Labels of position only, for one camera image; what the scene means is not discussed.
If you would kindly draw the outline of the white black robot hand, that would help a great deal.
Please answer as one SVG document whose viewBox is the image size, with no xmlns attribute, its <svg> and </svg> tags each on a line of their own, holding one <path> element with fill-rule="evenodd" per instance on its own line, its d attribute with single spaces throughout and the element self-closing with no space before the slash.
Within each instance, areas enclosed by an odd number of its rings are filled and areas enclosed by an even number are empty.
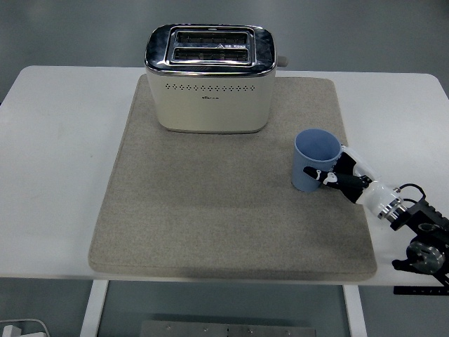
<svg viewBox="0 0 449 337">
<path fill-rule="evenodd" d="M 330 170 L 306 166 L 303 171 L 321 184 L 339 190 L 352 203 L 365 206 L 381 220 L 393 222 L 406 212 L 399 192 L 383 183 L 370 165 L 350 147 L 342 146 L 342 153 Z"/>
</svg>

